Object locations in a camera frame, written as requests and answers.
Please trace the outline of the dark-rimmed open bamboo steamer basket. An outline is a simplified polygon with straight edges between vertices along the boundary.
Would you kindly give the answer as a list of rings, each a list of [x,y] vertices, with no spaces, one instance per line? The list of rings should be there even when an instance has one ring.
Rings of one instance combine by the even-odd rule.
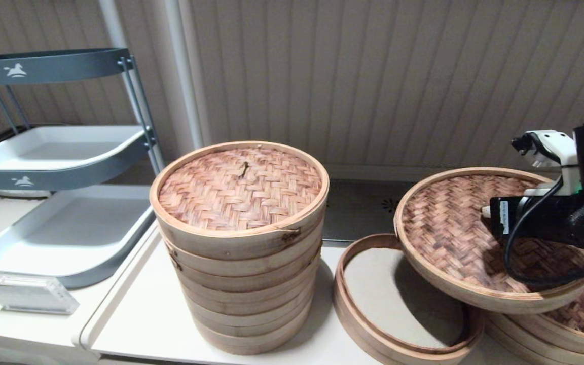
[[[362,314],[362,312],[359,310],[359,308],[354,304],[354,301],[350,295],[350,291],[347,288],[347,285],[345,283],[345,280],[344,280],[345,279],[345,268],[348,265],[348,263],[350,263],[351,259],[353,259],[355,257],[355,255],[359,254],[360,252],[366,251],[368,249],[372,249],[372,248],[391,248],[391,249],[397,249],[397,250],[400,250],[401,252],[403,252],[403,249],[401,248],[401,244],[400,244],[398,238],[394,234],[373,234],[373,235],[361,238],[354,243],[351,243],[349,245],[349,247],[347,247],[345,249],[345,251],[343,252],[343,254],[341,255],[341,257],[338,261],[338,265],[336,266],[333,294],[338,293],[338,294],[342,295],[343,298],[347,301],[347,303],[352,305],[352,307],[354,307],[355,314],[364,320],[364,323],[373,330],[373,333],[381,335],[383,338],[385,338],[387,340],[391,340],[394,343],[397,343],[397,344],[399,343],[401,345],[407,344],[410,349],[418,350],[418,351],[424,352],[424,353],[435,353],[435,354],[450,353],[456,349],[461,348],[463,346],[463,344],[461,344],[461,342],[463,342],[464,337],[466,337],[466,335],[468,335],[467,322],[470,319],[470,314],[468,314],[467,310],[464,308],[468,305],[463,304],[461,301],[459,301],[459,302],[461,303],[461,305],[464,309],[464,317],[465,317],[464,337],[461,339],[461,342],[457,343],[455,346],[445,347],[445,348],[441,348],[441,349],[436,349],[433,347],[413,346],[412,344],[408,344],[406,342],[403,342],[395,337],[392,337],[391,335],[388,335],[386,332],[380,330],[377,326],[375,326],[372,322],[370,322]]]

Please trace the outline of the light bamboo steamer basket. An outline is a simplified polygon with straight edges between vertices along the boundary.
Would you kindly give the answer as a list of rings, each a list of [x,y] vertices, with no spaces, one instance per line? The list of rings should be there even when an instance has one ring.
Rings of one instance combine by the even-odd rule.
[[[485,317],[482,310],[466,306],[464,308],[470,314],[470,319],[467,322],[468,335],[461,342],[462,347],[450,353],[424,353],[410,349],[407,344],[397,344],[373,333],[342,295],[334,293],[333,303],[338,319],[350,338],[382,365],[459,365],[473,352],[484,336]]]
[[[498,344],[531,365],[584,365],[584,345],[578,350],[551,343],[500,313],[489,313],[485,330]]]

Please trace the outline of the bamboo steamer with white liner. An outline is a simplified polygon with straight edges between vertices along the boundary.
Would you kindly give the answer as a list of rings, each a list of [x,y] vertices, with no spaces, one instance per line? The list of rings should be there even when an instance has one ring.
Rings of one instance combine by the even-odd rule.
[[[392,337],[436,349],[464,337],[463,305],[423,279],[400,250],[360,252],[346,266],[344,280],[362,314]]]

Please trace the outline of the large woven bamboo steamer lid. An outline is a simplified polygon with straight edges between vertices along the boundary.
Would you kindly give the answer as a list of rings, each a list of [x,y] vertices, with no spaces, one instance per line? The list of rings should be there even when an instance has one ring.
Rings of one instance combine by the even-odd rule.
[[[155,178],[149,201],[163,236],[208,259],[275,254],[320,229],[330,180],[285,144],[234,141],[195,150]]]

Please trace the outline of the large bamboo steamer basket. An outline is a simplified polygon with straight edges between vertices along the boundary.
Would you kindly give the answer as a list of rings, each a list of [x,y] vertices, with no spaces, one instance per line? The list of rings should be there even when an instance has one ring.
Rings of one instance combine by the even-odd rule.
[[[248,316],[230,316],[204,309],[195,301],[186,303],[195,320],[210,330],[230,337],[254,337],[277,330],[310,305],[313,294],[298,296],[280,307]]]
[[[318,263],[320,262],[320,251],[309,261],[308,265],[295,275],[276,285],[257,289],[253,291],[221,291],[218,289],[206,288],[186,278],[182,273],[177,273],[177,278],[183,286],[185,293],[192,295],[193,299],[200,305],[211,308],[225,307],[229,305],[255,305],[256,302],[274,301],[271,307],[282,305],[285,301],[298,296],[314,282],[317,274]]]
[[[176,248],[164,238],[175,267],[198,282],[220,278],[252,277],[258,275],[288,276],[310,265],[321,243],[321,229],[317,228],[299,242],[288,245],[272,255],[247,260],[219,260],[204,258]]]
[[[259,355],[283,346],[283,344],[292,339],[306,323],[310,315],[310,310],[311,305],[308,304],[289,323],[286,323],[277,330],[255,337],[232,337],[223,335],[211,330],[195,318],[193,319],[193,323],[208,343],[224,352],[234,355]]]
[[[228,326],[252,326],[296,313],[307,305],[317,273],[299,276],[270,288],[246,293],[225,293],[180,278],[180,286],[192,313]]]

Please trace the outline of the big white rack tray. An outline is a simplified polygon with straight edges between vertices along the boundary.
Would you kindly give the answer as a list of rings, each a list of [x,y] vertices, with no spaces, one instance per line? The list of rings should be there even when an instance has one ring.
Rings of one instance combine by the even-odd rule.
[[[145,185],[56,193],[0,232],[0,272],[84,288],[111,277],[155,214]]]

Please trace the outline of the thin white pipe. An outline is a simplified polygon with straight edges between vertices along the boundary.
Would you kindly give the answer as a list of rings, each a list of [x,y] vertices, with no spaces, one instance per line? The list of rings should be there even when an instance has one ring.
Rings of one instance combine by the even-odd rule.
[[[115,0],[98,0],[107,35],[114,48],[128,48],[120,10]]]

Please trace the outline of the small white rack tray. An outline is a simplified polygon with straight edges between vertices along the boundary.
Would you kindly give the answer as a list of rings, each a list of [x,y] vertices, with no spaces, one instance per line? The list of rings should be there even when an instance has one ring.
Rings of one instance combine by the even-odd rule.
[[[0,142],[0,171],[78,168],[146,141],[138,125],[38,127]]]

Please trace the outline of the dark blue tiered rack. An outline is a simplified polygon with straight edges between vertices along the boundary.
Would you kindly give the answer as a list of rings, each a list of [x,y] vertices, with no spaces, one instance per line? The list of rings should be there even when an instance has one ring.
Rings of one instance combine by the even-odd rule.
[[[62,49],[0,55],[0,86],[60,84],[121,75],[136,118],[146,136],[144,148],[132,146],[101,162],[57,171],[0,171],[0,190],[65,190],[114,185],[112,180],[148,156],[157,175],[165,162],[140,79],[136,58],[126,48]]]

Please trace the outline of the white round appliance base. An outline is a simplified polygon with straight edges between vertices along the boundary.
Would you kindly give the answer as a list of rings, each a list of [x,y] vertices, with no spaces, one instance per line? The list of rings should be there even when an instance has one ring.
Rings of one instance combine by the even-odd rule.
[[[0,198],[3,199],[47,199],[55,192],[50,190],[0,190]]]

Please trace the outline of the clear acrylic sign holder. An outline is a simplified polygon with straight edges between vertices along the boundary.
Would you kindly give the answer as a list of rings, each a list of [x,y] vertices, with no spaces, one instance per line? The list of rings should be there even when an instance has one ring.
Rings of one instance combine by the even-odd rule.
[[[9,311],[69,316],[80,303],[55,277],[0,273],[0,306]]]

